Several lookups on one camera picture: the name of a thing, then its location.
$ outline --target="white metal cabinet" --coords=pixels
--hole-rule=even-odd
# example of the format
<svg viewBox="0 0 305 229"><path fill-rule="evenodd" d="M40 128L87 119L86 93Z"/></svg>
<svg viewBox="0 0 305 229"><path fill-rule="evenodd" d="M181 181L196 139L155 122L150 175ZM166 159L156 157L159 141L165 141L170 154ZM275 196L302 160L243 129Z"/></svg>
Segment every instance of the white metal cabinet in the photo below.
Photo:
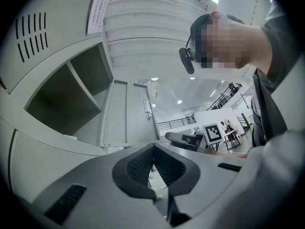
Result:
<svg viewBox="0 0 305 229"><path fill-rule="evenodd" d="M134 146L160 139L157 122L147 118L144 101L149 101L146 85L113 80L103 110L101 146Z"/></svg>
<svg viewBox="0 0 305 229"><path fill-rule="evenodd" d="M10 144L14 136L15 128L7 124L0 118L0 172L6 183L9 186L9 156Z"/></svg>
<svg viewBox="0 0 305 229"><path fill-rule="evenodd" d="M52 182L94 157L45 145L17 131L10 156L12 191L31 203Z"/></svg>
<svg viewBox="0 0 305 229"><path fill-rule="evenodd" d="M0 76L9 92L36 65L87 35L92 0L29 0L0 48Z"/></svg>

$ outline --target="white wall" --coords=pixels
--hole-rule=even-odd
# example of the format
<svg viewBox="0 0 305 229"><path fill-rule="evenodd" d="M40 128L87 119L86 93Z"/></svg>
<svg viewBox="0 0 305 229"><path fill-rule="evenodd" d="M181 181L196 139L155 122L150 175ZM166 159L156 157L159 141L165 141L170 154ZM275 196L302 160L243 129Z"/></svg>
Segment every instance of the white wall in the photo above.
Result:
<svg viewBox="0 0 305 229"><path fill-rule="evenodd" d="M210 103L202 105L202 106L183 109L184 115L191 116L194 113L197 113L200 111L206 111L213 103L214 103L214 100L211 101Z"/></svg>
<svg viewBox="0 0 305 229"><path fill-rule="evenodd" d="M181 111L176 110L176 111L170 112L170 113L163 113L163 112L159 112L159 111L155 111L155 110L153 110L153 112L156 116L158 123L185 118L185 115L183 114L182 110Z"/></svg>
<svg viewBox="0 0 305 229"><path fill-rule="evenodd" d="M173 128L173 129L168 129L168 130L163 130L163 131L160 131L160 135L163 136L167 132L179 132L180 133L185 130L189 130L189 129L192 130L195 127L201 128L203 125L208 125L208 124L212 124L212 123L217 123L219 125L219 127L221 127L221 122L224 121L225 119L228 119L230 122L232 122L236 126L239 134L244 133L244 129L243 129L242 125L240 124L233 109L230 107L197 112L197 114L195 114L195 119L197 122L195 124L181 126L181 127L177 127L177 128Z"/></svg>

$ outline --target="person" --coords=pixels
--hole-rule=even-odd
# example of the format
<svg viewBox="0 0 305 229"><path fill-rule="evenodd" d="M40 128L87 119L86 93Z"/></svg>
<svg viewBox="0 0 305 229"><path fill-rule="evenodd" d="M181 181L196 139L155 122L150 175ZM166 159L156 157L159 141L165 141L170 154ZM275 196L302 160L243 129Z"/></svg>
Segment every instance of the person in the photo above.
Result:
<svg viewBox="0 0 305 229"><path fill-rule="evenodd" d="M287 130L271 94L288 75L301 53L289 18L276 0L272 0L267 18L260 27L245 25L219 11L211 12L210 18L210 22L201 25L196 24L197 19L191 27L192 31L199 26L201 32L200 37L192 38L191 35L192 41L196 42L196 54L201 54L204 63L212 62L213 68L241 69L247 64L256 67L251 103L254 116L252 146L263 146Z"/></svg>
<svg viewBox="0 0 305 229"><path fill-rule="evenodd" d="M225 133L233 131L233 128L230 125L228 125L226 119L224 120L224 122L222 121L221 124L223 125L221 128ZM232 133L229 134L227 137L228 137L229 142L235 140L234 135Z"/></svg>
<svg viewBox="0 0 305 229"><path fill-rule="evenodd" d="M229 121L228 119L225 119L224 122L226 123L227 126L229 126L229 128L231 129L231 131L232 131L232 130L235 130L234 134L235 134L238 138L241 137L240 134L238 133L237 127L236 127L231 121Z"/></svg>

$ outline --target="earpiece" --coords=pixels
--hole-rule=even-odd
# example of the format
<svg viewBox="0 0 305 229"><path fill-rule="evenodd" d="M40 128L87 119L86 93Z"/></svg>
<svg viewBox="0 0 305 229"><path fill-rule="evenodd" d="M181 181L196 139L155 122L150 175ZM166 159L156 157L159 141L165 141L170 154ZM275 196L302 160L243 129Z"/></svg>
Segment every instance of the earpiece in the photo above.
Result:
<svg viewBox="0 0 305 229"><path fill-rule="evenodd" d="M201 68L212 68L213 66L212 62L209 62L207 58L203 57L201 49L201 29L206 24L212 24L212 19L209 14L204 14L196 19L191 26L191 36L186 43L186 47L179 50L180 59L189 74L195 72L192 61L196 60L196 62L201 65ZM190 39L192 39L192 42L194 43L195 50L193 51L188 47Z"/></svg>
<svg viewBox="0 0 305 229"><path fill-rule="evenodd" d="M189 37L189 40L187 41L185 48L179 49L179 55L180 55L181 62L183 63L186 71L189 74L193 74L195 72L195 70L194 70L194 67L192 65L192 61L194 61L195 58L192 57L190 48L187 48L190 39L191 39L191 37Z"/></svg>

